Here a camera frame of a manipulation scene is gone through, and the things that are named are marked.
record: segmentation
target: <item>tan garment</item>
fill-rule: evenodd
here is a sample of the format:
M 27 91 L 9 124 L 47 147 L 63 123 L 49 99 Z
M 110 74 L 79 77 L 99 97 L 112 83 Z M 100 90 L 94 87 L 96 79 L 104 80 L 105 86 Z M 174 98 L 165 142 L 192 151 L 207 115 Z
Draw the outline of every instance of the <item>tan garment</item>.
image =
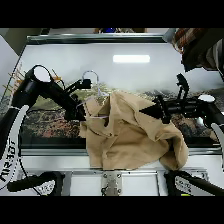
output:
M 188 148 L 181 132 L 173 123 L 163 124 L 139 112 L 152 105 L 125 92 L 113 92 L 103 106 L 94 99 L 86 102 L 87 117 L 81 122 L 80 136 L 86 138 L 91 167 L 136 169 L 158 159 L 172 170 L 184 166 Z M 93 118 L 105 115 L 109 119 Z

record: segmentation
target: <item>metal bracket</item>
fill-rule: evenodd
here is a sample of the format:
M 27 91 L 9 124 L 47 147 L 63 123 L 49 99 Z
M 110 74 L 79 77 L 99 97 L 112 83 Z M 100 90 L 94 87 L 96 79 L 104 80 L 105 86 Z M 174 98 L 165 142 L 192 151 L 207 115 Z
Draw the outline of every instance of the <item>metal bracket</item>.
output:
M 102 174 L 103 196 L 119 196 L 122 193 L 122 176 L 119 171 L 105 171 Z

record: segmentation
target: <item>beige shirt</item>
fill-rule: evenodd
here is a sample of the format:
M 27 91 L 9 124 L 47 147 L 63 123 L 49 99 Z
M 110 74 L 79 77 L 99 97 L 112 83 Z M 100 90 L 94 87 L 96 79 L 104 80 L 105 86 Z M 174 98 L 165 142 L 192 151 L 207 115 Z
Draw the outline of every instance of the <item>beige shirt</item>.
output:
M 94 98 L 86 102 L 80 136 L 86 138 L 91 167 L 136 169 L 158 159 L 171 170 L 184 166 L 188 148 L 181 132 L 172 122 L 163 124 L 161 119 L 139 112 L 152 105 L 125 92 L 113 92 L 103 106 Z

